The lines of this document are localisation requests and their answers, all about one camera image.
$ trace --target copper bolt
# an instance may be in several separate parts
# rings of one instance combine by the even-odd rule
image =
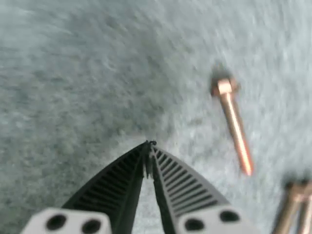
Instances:
[[[312,225],[312,182],[305,187],[305,203],[300,216],[298,234],[310,234]]]
[[[245,174],[251,176],[254,166],[246,141],[242,120],[239,116],[238,106],[234,99],[238,88],[239,86],[233,78],[220,79],[212,86],[212,95],[220,98],[230,128],[230,133],[239,156],[241,169]]]
[[[288,191],[286,204],[280,215],[273,234],[288,234],[293,224],[294,216],[305,198],[305,188],[302,185],[294,184]]]

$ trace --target gray carpet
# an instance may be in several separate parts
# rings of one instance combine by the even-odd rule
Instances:
[[[60,206],[145,139],[270,233],[282,183],[312,176],[309,0],[0,0],[0,233]],[[213,66],[240,81],[255,162],[239,171]],[[151,181],[133,233],[163,233]]]

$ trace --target screw hole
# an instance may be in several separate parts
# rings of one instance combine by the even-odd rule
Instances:
[[[188,231],[200,231],[203,230],[204,227],[204,223],[195,218],[190,218],[185,222],[185,228]]]
[[[66,222],[66,217],[62,214],[55,215],[51,217],[46,223],[46,228],[50,231],[55,231],[64,226]]]
[[[96,233],[101,227],[101,222],[96,219],[91,219],[84,223],[82,226],[82,232],[84,234],[94,234]]]
[[[227,223],[227,222],[236,222],[239,220],[238,214],[232,211],[223,211],[220,214],[220,219],[222,222]]]

